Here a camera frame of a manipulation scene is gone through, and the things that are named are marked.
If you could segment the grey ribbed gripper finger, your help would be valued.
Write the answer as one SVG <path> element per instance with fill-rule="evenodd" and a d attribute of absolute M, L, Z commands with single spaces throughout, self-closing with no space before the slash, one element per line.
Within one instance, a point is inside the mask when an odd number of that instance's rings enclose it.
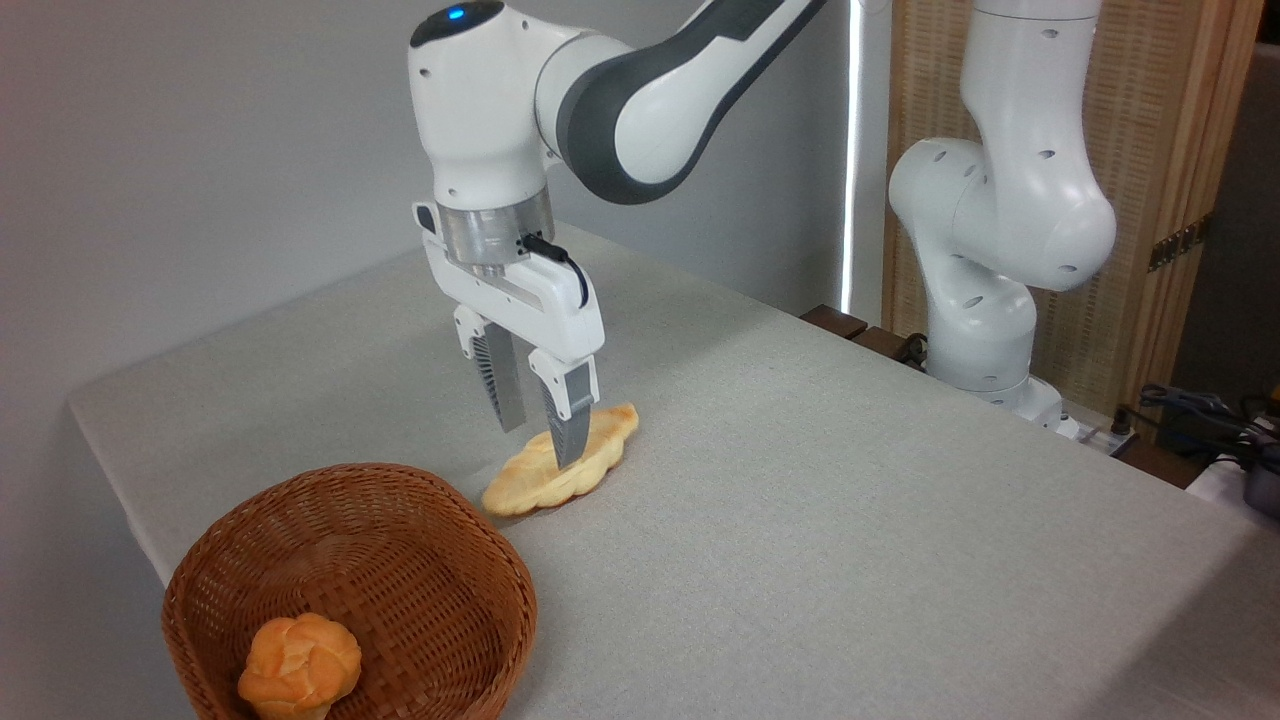
<path fill-rule="evenodd" d="M 512 432 L 521 427 L 526 413 L 513 336 L 465 305 L 454 310 L 454 325 L 463 355 L 474 363 L 500 429 Z"/>
<path fill-rule="evenodd" d="M 529 364 L 540 383 L 557 465 L 566 469 L 585 454 L 593 406 L 600 400 L 595 357 L 566 363 L 535 348 Z"/>

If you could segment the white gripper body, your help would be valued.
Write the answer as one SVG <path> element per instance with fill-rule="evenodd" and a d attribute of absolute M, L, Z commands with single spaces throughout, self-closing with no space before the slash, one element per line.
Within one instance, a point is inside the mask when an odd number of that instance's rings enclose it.
<path fill-rule="evenodd" d="M 416 202 L 413 213 L 422 228 L 431 275 L 458 305 L 564 363 L 593 355 L 604 345 L 595 288 L 585 272 L 534 254 L 508 265 L 503 275 L 476 275 L 447 258 L 439 208 Z"/>

